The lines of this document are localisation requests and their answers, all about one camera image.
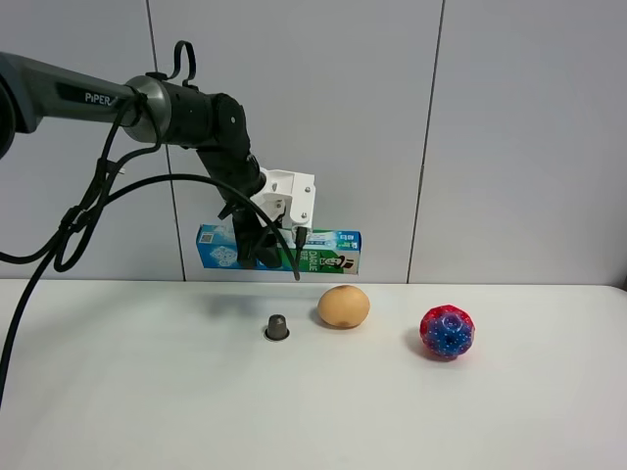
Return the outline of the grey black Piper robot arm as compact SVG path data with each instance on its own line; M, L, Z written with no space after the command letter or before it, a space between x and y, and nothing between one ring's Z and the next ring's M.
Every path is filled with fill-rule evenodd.
M253 202L267 182L251 151L243 107L224 93L205 94L188 79L149 72L126 84L61 69L26 57L1 56L1 151L18 133L36 130L43 118L105 122L145 144L197 152L224 200L220 218L231 217L238 262L278 268L285 240L277 221Z

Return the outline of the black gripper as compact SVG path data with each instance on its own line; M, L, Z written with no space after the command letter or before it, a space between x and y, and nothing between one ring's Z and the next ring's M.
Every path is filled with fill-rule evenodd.
M283 265L280 245L274 235L268 234L258 219L257 214L244 205L230 191L219 188L224 206L218 213L219 220L231 219L236 245L237 260L243 268L256 268L258 261L269 269L278 269Z

